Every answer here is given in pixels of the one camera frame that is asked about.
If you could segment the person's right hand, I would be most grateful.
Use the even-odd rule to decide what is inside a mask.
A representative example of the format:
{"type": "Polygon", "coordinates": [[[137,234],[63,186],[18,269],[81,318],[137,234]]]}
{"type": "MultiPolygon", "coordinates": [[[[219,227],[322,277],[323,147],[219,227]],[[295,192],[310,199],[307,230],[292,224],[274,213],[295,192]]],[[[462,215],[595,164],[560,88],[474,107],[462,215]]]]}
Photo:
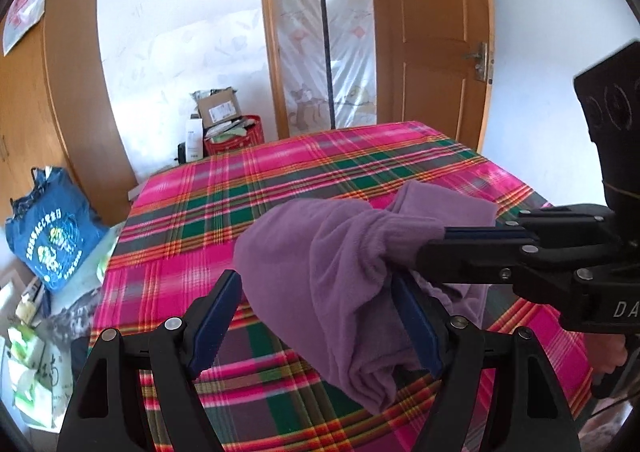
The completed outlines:
{"type": "Polygon", "coordinates": [[[588,361],[598,374],[611,374],[628,357],[624,335],[584,334],[588,361]]]}

